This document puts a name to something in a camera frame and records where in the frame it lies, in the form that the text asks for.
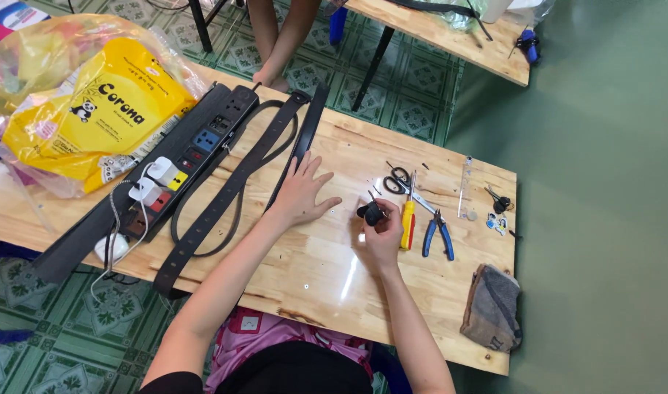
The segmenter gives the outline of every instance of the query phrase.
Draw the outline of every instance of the cloth rag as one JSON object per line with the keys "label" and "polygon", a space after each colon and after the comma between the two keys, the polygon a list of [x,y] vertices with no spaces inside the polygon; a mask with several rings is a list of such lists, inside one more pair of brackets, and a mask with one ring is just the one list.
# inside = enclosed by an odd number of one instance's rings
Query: cloth rag
{"label": "cloth rag", "polygon": [[519,283],[492,264],[480,264],[473,274],[461,334],[494,351],[509,353],[521,344],[516,321]]}

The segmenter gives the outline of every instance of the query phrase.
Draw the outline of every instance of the scissors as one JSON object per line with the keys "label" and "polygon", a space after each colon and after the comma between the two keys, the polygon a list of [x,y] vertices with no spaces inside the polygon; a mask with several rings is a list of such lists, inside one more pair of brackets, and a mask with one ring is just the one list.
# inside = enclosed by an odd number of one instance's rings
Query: scissors
{"label": "scissors", "polygon": [[[410,174],[402,167],[393,167],[390,162],[386,161],[388,166],[392,167],[390,171],[390,176],[383,178],[382,185],[385,189],[393,194],[409,194],[410,186],[412,185],[412,177]],[[427,211],[431,213],[436,213],[436,209],[431,206],[423,197],[421,197],[417,192],[412,194],[412,198],[415,199],[419,204],[422,205]]]}

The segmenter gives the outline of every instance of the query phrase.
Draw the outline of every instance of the person's leg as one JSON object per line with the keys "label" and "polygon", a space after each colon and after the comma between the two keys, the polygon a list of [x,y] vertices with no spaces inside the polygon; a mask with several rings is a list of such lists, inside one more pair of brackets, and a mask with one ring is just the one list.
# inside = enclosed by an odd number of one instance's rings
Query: person's leg
{"label": "person's leg", "polygon": [[318,0],[292,0],[276,45],[261,71],[254,74],[254,81],[261,81],[264,85],[281,92],[286,92],[290,88],[283,78],[283,69],[293,57],[295,50],[303,45],[307,33],[312,29],[319,3]]}
{"label": "person's leg", "polygon": [[261,60],[266,63],[278,39],[278,21],[273,0],[249,0],[249,18]]}

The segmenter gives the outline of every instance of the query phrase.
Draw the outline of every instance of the wood grain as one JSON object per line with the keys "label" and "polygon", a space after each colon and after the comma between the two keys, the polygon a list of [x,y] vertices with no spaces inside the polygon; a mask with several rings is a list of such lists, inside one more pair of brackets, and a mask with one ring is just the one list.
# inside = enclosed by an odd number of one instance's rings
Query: wood grain
{"label": "wood grain", "polygon": [[[247,84],[233,76],[203,70],[209,78],[231,88]],[[287,98],[285,94],[263,87],[257,93],[261,101]],[[306,109],[301,109],[300,119]],[[254,119],[230,155],[191,197],[179,219],[179,233],[188,228],[216,195],[231,171],[261,136],[274,112],[267,110]],[[289,151],[249,178],[242,220],[234,241],[215,256],[192,259],[176,283],[177,288],[194,291],[258,221],[286,164]],[[467,221],[456,218],[454,214],[464,161],[461,154],[329,109],[325,109],[322,115],[312,151],[323,157],[319,173],[335,172],[319,197],[323,200],[340,196],[343,203],[320,220],[287,232],[252,277],[239,305],[391,344],[389,314],[382,285],[369,269],[363,238],[359,236],[362,222],[354,212],[368,201],[368,190],[373,191],[373,184],[382,191],[384,198],[400,204],[403,202],[403,196],[391,195],[382,187],[382,178],[390,171],[385,161],[390,161],[410,171],[417,170],[419,193],[439,207],[448,221],[455,261],[446,260],[444,244],[438,232],[430,256],[422,257],[422,238],[432,214],[419,206],[413,248],[399,255],[405,282],[439,347],[447,360],[506,375],[509,356],[473,343],[459,333],[459,328],[471,276],[477,266],[489,262],[514,273],[514,239],[488,229],[482,218],[492,207],[492,199],[483,187],[491,184],[497,193],[515,200],[516,175],[475,161],[477,176],[472,178],[469,205],[479,213],[480,219]],[[422,166],[422,162],[429,166],[429,170]],[[40,187],[29,187],[35,204],[39,204],[40,211],[55,228],[56,233],[52,235],[44,229],[31,206],[8,178],[0,174],[0,240],[34,250],[44,250],[51,245],[111,188],[106,185],[81,199],[59,200]],[[234,204],[210,232],[199,252],[211,249],[220,242],[233,215]],[[514,213],[509,212],[510,225],[514,219]],[[169,227],[164,226],[152,243],[137,247],[118,264],[116,271],[151,281],[172,247]],[[95,255],[88,256],[84,262],[94,266],[102,264]]]}
{"label": "wood grain", "polygon": [[496,23],[485,23],[485,28],[494,39],[489,41],[482,30],[469,34],[454,31],[439,15],[400,7],[387,0],[349,0],[345,7],[395,30],[404,31],[515,84],[529,84],[526,58],[520,50],[509,56],[523,26],[509,20],[500,18]]}

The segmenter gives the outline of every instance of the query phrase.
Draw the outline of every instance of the black shirt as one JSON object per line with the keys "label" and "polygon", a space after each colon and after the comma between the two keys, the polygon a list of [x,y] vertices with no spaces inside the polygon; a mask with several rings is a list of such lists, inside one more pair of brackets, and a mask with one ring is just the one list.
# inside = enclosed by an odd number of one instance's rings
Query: black shirt
{"label": "black shirt", "polygon": [[[269,346],[236,368],[216,393],[372,393],[365,369],[350,358],[303,341]],[[173,372],[138,394],[202,394],[200,376]]]}

